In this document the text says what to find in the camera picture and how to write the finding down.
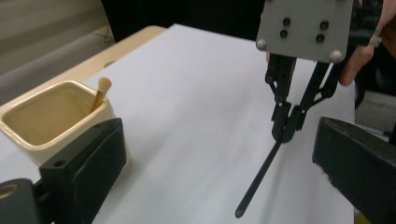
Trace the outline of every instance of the black rod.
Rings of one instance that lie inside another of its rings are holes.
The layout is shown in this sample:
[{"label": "black rod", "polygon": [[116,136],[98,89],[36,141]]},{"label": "black rod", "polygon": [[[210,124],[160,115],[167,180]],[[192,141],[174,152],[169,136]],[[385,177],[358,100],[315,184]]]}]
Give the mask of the black rod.
[{"label": "black rod", "polygon": [[277,150],[280,148],[280,145],[282,145],[281,141],[277,141],[275,143],[274,147],[271,149],[270,154],[268,154],[267,159],[265,159],[265,162],[262,165],[262,168],[260,168],[260,171],[256,174],[256,177],[254,177],[253,182],[251,183],[250,187],[247,190],[247,193],[245,194],[241,203],[236,208],[235,216],[237,218],[240,218],[242,215],[244,215],[246,210],[248,209],[248,205],[250,204],[251,199],[253,198],[254,194],[256,193],[257,188],[259,187],[260,183],[262,182],[262,179],[264,178],[265,174],[267,173],[267,170],[270,167],[271,162],[273,161],[273,159],[277,153]]}]

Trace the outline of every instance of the table surface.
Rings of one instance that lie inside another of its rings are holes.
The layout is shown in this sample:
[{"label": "table surface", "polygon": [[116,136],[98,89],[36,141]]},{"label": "table surface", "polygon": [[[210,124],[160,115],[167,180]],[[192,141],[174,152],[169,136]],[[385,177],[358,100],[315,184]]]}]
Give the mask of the table surface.
[{"label": "table surface", "polygon": [[[290,101],[314,63],[297,62]],[[353,223],[352,205],[312,163],[320,117],[353,122],[354,89],[338,87],[283,145],[245,215],[234,211],[274,144],[275,106],[255,43],[175,25],[84,81],[109,77],[107,97],[124,123],[131,166],[95,223]],[[39,178],[0,135],[0,181]]]}]

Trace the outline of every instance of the human hand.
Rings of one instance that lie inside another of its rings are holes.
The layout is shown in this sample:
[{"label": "human hand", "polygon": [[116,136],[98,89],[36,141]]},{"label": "human hand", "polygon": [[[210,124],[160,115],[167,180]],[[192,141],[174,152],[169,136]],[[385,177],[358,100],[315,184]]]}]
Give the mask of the human hand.
[{"label": "human hand", "polygon": [[[382,30],[382,28],[393,19],[395,14],[396,0],[384,0],[377,30]],[[350,85],[363,66],[370,62],[370,60],[373,58],[373,55],[373,46],[357,47],[341,73],[339,79],[340,84],[343,86]]]}]

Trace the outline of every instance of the yellow container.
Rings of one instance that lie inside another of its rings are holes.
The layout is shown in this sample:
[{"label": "yellow container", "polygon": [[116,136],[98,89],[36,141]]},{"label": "yellow container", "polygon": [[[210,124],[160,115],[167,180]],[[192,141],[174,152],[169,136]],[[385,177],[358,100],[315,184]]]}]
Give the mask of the yellow container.
[{"label": "yellow container", "polygon": [[115,118],[107,98],[90,114],[96,91],[76,81],[55,84],[0,109],[0,129],[41,165],[91,126]]}]

